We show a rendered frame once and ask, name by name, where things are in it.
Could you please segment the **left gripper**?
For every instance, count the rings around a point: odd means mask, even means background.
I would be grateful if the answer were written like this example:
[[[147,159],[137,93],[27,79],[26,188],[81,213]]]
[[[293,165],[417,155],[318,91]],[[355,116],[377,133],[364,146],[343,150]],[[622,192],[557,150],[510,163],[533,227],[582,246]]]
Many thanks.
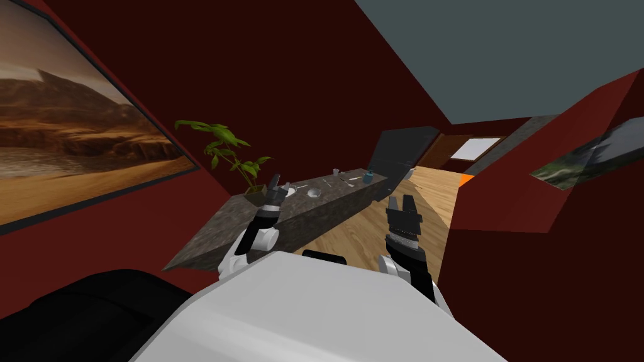
[[[269,183],[269,190],[265,198],[265,206],[280,207],[285,201],[285,188],[279,187],[280,175],[276,173]]]

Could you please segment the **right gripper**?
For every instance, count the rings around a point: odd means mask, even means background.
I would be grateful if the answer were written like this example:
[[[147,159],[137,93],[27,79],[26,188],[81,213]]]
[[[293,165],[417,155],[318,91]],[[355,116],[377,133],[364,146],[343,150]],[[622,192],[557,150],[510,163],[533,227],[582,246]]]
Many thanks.
[[[402,210],[399,210],[397,198],[390,196],[386,209],[389,231],[402,238],[417,241],[421,234],[423,218],[417,213],[414,197],[409,194],[403,195]]]

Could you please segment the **green potted plant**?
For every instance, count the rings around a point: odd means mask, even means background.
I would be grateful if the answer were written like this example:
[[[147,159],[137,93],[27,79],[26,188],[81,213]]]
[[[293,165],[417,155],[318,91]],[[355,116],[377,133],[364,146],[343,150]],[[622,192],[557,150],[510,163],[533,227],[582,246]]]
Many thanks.
[[[207,124],[197,121],[178,120],[175,122],[175,129],[179,126],[189,126],[196,131],[210,133],[215,140],[205,147],[203,153],[211,157],[211,169],[214,170],[221,160],[231,164],[231,171],[237,171],[247,182],[248,188],[244,192],[244,198],[254,206],[260,207],[266,200],[268,188],[265,184],[258,184],[257,177],[261,171],[261,165],[271,157],[263,156],[254,161],[241,161],[234,147],[249,146],[246,141],[238,139],[226,126],[222,124]]]

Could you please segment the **dark grey refrigerator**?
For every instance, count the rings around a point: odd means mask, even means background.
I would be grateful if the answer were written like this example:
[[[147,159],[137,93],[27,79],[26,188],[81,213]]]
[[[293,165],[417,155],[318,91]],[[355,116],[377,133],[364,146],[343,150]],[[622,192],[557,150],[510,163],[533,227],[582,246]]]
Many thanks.
[[[430,126],[381,133],[368,169],[386,179],[374,200],[380,202],[393,193],[439,133]]]

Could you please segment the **white window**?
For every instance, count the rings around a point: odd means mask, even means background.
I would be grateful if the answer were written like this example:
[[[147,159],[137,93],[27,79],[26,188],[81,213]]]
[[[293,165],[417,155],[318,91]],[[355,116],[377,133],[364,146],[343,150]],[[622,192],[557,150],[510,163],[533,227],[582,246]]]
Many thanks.
[[[494,148],[501,140],[502,138],[469,138],[450,158],[474,162]]]

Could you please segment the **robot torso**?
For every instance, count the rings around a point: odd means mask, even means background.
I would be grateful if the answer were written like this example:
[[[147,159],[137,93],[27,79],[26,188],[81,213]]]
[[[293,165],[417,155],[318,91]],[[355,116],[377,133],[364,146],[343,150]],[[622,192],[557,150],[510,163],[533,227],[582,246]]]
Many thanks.
[[[506,362],[402,278],[275,251],[183,303],[130,362]]]

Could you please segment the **grey green landscape picture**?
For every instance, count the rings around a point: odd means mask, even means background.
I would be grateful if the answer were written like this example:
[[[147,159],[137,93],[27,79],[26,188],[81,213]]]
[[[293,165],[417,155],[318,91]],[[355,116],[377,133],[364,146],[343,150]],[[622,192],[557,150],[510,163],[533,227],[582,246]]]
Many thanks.
[[[644,117],[623,124],[547,163],[531,176],[560,190],[644,159]]]

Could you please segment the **brown desert landscape painting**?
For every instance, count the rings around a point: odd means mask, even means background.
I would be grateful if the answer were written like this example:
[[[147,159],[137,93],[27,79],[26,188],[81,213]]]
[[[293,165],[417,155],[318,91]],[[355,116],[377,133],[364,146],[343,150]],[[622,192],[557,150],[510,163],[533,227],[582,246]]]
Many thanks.
[[[0,235],[197,169],[46,12],[0,0]]]

